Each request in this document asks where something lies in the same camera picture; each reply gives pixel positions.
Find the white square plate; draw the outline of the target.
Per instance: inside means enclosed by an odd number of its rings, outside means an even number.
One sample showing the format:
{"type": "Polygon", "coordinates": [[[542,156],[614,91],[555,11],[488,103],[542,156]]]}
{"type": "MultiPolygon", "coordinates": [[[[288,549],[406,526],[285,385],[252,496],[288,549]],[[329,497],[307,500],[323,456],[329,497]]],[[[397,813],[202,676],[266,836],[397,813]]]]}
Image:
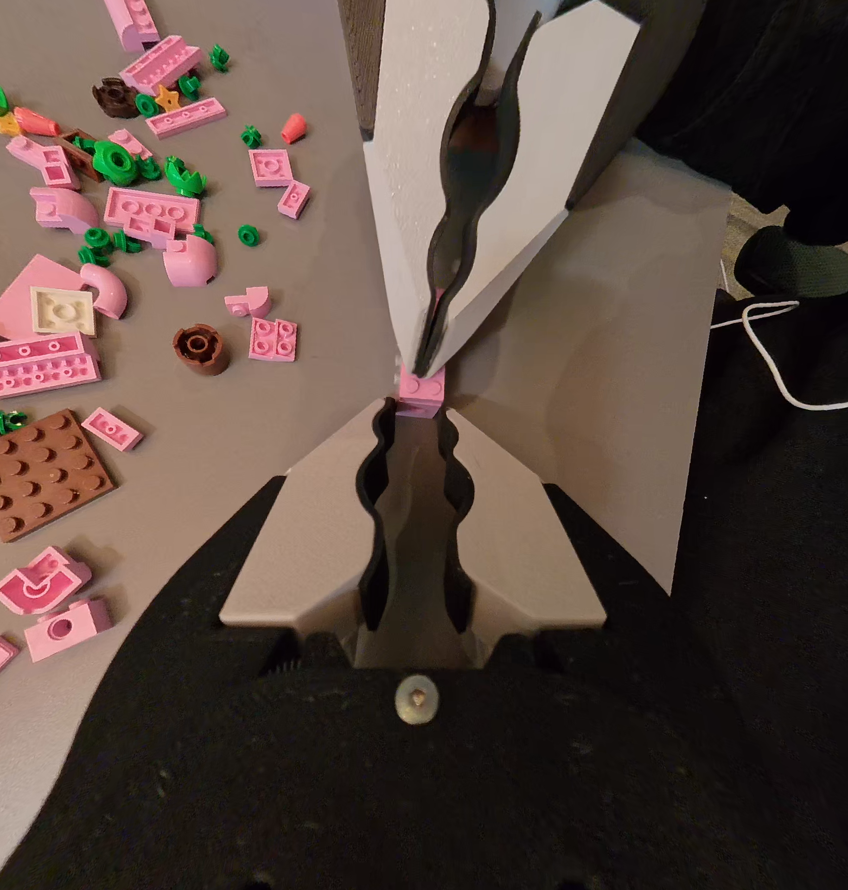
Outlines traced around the white square plate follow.
{"type": "Polygon", "coordinates": [[[86,290],[31,286],[32,330],[40,335],[81,333],[96,338],[94,296],[86,290]]]}

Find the person's black clothed body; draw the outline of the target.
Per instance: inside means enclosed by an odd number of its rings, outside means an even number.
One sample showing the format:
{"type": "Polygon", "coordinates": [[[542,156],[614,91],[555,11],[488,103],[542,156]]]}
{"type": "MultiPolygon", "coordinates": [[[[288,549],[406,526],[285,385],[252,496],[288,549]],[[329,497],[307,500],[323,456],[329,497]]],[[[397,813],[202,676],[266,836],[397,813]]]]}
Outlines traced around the person's black clothed body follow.
{"type": "Polygon", "coordinates": [[[848,888],[848,254],[760,229],[709,335],[673,587],[780,797],[791,886],[848,888]]]}

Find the brown studded plate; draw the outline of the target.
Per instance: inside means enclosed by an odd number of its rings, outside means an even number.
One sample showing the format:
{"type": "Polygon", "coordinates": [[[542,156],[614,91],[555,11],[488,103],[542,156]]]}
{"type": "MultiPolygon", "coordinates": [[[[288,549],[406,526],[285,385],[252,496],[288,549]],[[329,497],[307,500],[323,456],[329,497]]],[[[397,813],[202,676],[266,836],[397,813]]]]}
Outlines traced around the brown studded plate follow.
{"type": "Polygon", "coordinates": [[[2,435],[0,541],[26,537],[117,487],[68,408],[2,435]]]}

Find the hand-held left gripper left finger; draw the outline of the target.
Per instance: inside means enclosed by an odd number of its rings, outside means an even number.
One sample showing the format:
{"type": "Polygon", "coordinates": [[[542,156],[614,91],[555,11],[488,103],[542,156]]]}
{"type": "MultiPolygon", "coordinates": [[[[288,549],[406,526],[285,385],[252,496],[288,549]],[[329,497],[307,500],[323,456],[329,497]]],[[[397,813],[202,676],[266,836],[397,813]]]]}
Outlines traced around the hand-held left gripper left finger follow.
{"type": "Polygon", "coordinates": [[[375,631],[389,592],[383,521],[396,402],[377,399],[297,462],[227,596],[230,627],[375,631]]]}

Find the pile of small toy bricks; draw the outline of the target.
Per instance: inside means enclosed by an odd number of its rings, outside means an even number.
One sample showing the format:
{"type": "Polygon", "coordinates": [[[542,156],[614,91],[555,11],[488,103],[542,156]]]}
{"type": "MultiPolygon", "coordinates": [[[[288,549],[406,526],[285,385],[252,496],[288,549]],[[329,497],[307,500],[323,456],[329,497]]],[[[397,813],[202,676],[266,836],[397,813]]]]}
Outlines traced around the pile of small toy bricks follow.
{"type": "MultiPolygon", "coordinates": [[[[135,254],[116,250],[109,267],[94,265],[104,295],[124,293],[119,318],[96,312],[96,338],[40,335],[31,324],[0,335],[0,413],[31,424],[73,411],[118,487],[19,540],[0,541],[0,723],[29,722],[45,708],[80,708],[99,682],[114,644],[97,640],[91,606],[54,617],[70,604],[102,597],[109,625],[133,621],[186,561],[177,604],[195,588],[229,591],[258,534],[229,534],[211,557],[191,552],[220,528],[259,485],[287,468],[312,443],[327,409],[315,406],[321,372],[336,331],[318,268],[325,232],[321,214],[292,222],[276,209],[278,189],[252,183],[240,143],[242,124],[268,133],[294,110],[311,117],[336,110],[338,136],[347,111],[338,62],[338,97],[328,75],[331,51],[343,50],[333,2],[166,2],[161,16],[202,50],[223,39],[235,71],[216,78],[211,96],[228,112],[171,140],[168,149],[214,184],[190,210],[165,178],[127,197],[129,216],[151,205],[143,233],[176,235],[176,250],[149,242],[135,254]],[[216,376],[193,373],[172,341],[177,330],[215,328],[230,354],[216,376]]],[[[100,289],[84,281],[83,233],[62,222],[84,216],[101,228],[109,181],[82,179],[74,190],[43,184],[50,172],[69,178],[61,146],[28,136],[0,136],[0,295],[7,314],[31,317],[30,287],[100,289]]]]}

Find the pink toy brick assembly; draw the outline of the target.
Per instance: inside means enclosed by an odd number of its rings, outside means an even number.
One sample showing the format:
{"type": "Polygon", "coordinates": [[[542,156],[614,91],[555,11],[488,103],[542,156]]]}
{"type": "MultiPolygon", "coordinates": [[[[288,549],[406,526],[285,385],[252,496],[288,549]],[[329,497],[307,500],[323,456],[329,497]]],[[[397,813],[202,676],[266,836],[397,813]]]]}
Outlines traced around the pink toy brick assembly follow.
{"type": "Polygon", "coordinates": [[[431,376],[417,376],[400,362],[396,395],[397,417],[435,418],[445,399],[445,376],[445,367],[431,376]]]}

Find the brown round brick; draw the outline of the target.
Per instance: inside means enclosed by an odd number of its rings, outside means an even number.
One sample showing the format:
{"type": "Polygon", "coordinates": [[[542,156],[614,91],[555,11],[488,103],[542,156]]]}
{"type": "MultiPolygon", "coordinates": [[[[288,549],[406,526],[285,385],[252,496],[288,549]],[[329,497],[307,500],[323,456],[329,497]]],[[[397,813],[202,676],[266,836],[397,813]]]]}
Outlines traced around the brown round brick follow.
{"type": "Polygon", "coordinates": [[[180,362],[197,375],[219,375],[230,363],[229,350],[221,334],[206,324],[177,330],[172,347],[180,362]]]}

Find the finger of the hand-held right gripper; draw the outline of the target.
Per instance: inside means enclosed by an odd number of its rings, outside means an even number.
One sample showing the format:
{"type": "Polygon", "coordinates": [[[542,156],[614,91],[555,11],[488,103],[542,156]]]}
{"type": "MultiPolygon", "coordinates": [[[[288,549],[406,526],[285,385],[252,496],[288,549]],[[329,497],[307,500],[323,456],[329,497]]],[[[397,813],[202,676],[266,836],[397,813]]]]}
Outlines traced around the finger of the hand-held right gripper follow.
{"type": "Polygon", "coordinates": [[[495,174],[461,232],[458,272],[418,348],[418,373],[442,368],[569,215],[566,202],[640,25],[607,4],[534,16],[497,104],[495,174]]]}
{"type": "Polygon", "coordinates": [[[363,145],[385,294],[407,370],[431,375],[434,252],[449,220],[449,135],[490,58],[495,4],[387,1],[373,136],[363,145]]]}

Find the person's right forearm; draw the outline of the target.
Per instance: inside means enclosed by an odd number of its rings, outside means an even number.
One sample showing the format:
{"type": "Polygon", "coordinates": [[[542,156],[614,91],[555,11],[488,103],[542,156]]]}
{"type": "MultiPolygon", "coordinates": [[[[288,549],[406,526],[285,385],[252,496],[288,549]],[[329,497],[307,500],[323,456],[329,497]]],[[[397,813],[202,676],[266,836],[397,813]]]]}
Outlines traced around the person's right forearm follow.
{"type": "Polygon", "coordinates": [[[707,2],[638,138],[763,213],[848,213],[848,1],[707,2]]]}

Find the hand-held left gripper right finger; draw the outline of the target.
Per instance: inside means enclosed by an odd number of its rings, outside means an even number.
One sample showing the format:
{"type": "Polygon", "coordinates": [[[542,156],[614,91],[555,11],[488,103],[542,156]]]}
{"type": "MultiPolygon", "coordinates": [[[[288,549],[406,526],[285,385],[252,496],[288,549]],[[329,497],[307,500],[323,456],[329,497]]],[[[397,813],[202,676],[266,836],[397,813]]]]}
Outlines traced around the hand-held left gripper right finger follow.
{"type": "Polygon", "coordinates": [[[443,493],[454,510],[444,602],[473,643],[599,629],[606,610],[541,478],[454,409],[440,416],[443,493]]]}

